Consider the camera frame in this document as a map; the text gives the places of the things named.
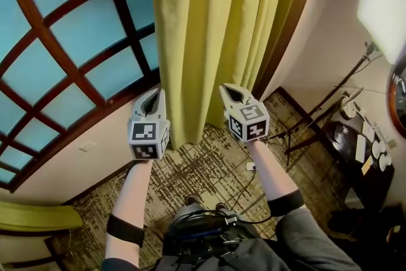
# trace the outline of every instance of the mirror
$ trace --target mirror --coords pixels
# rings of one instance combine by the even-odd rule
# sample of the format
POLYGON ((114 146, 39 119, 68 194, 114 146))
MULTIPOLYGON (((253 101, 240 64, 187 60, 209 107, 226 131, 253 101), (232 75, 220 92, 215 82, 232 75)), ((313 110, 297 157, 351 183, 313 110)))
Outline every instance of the mirror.
POLYGON ((393 66, 388 84, 388 109, 393 125, 406 138, 406 55, 393 66))

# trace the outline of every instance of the black armband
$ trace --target black armband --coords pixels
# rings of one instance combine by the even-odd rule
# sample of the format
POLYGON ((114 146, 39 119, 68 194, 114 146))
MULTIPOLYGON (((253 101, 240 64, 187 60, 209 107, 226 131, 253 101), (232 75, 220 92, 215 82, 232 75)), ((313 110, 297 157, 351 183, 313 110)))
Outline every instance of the black armband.
POLYGON ((278 199, 268 201, 269 208, 271 209, 271 215, 273 217, 284 216, 290 213, 292 210, 300 208, 304 205, 302 193, 299 189, 296 191, 286 194, 278 199))
POLYGON ((107 222, 107 233, 122 241, 132 242, 142 248, 144 230, 134 226, 114 215, 110 215, 107 222))

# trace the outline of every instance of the carpet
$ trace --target carpet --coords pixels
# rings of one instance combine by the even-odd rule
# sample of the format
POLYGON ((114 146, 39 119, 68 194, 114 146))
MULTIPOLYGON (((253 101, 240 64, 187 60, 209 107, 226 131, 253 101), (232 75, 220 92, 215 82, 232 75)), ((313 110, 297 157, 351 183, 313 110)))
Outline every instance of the carpet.
MULTIPOLYGON (((300 119, 299 114, 277 92, 265 101, 265 106, 271 117, 269 135, 285 130, 300 119)), ((313 134, 312 130, 305 128, 306 124, 303 124, 296 133, 302 136, 295 139, 291 146, 313 134)), ((281 139, 268 142, 268 147, 278 158, 286 146, 281 139)), ((147 194, 145 225, 163 236, 175 212, 189 194, 195 195, 209 209, 214 209, 218 202, 233 206, 240 191, 252 178, 252 171, 246 171, 249 161, 251 158, 244 144, 237 142, 227 130, 206 125, 203 139, 198 145, 186 144, 178 150, 167 149, 163 159, 155 161, 147 194)), ((288 166, 284 155, 280 164, 301 189, 304 201, 320 227, 328 235, 333 235, 327 227, 330 213, 343 208, 349 189, 342 173, 319 143, 291 153, 289 162, 288 166)), ((83 228, 51 240, 57 253, 72 253, 63 261, 67 270, 94 270, 100 267, 105 254, 108 216, 124 182, 124 178, 118 180, 113 190, 116 179, 113 177, 73 202, 72 205, 82 216, 83 228), (110 194, 109 198, 95 199, 86 207, 92 198, 110 194)), ((251 221, 269 216, 258 175, 234 209, 251 221)), ((256 226, 262 237, 277 240, 274 218, 256 226)), ((161 256, 161 249, 159 238, 147 230, 140 251, 140 268, 152 267, 161 256)))

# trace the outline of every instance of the white wall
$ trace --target white wall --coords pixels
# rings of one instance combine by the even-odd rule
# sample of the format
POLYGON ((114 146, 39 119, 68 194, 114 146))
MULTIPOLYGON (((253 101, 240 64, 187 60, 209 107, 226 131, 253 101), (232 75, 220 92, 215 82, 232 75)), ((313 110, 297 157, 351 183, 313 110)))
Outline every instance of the white wall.
POLYGON ((298 26, 261 100, 271 95, 282 84, 283 80, 289 77, 289 72, 298 59, 299 54, 303 51, 312 30, 322 14, 325 2, 326 0, 307 0, 298 26))
MULTIPOLYGON (((292 45, 292 48, 296 47, 294 54, 291 54, 297 58, 294 65, 272 88, 281 84, 305 110, 312 109, 361 58, 365 52, 364 41, 370 41, 370 36, 357 20, 357 6, 358 0, 326 0, 324 8, 320 9, 318 22, 307 25, 311 32, 305 27, 300 30, 307 37, 305 45, 302 48, 292 45)), ((382 57, 363 72, 354 75, 347 85, 385 92, 390 68, 390 64, 382 57)), ((395 177, 387 203, 401 201, 406 204, 406 187, 403 185, 406 177, 406 140, 390 123, 385 96, 364 91, 356 102, 365 109, 368 118, 377 122, 384 133, 397 143, 396 148, 390 152, 395 177)))
POLYGON ((122 106, 66 146, 36 171, 14 194, 0 200, 24 204, 61 204, 80 194, 133 159, 127 143, 127 121, 133 102, 122 106), (88 152, 79 149, 96 144, 88 152))

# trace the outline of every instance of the gray pants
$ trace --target gray pants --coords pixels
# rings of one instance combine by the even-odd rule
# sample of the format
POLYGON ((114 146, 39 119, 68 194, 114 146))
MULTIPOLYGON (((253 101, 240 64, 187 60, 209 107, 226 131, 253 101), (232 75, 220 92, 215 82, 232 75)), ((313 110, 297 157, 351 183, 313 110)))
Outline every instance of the gray pants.
MULTIPOLYGON (((176 221, 178 223, 179 221, 182 221, 184 218, 182 216, 186 216, 189 213, 193 213, 198 210, 204 210, 200 204, 198 203, 192 203, 189 206, 183 206, 181 207, 178 212, 176 213, 175 217, 173 218, 173 221, 176 221)), ((244 220, 242 216, 238 215, 237 213, 233 213, 227 209, 220 209, 221 212, 225 213, 227 216, 236 216, 239 220, 244 220)))

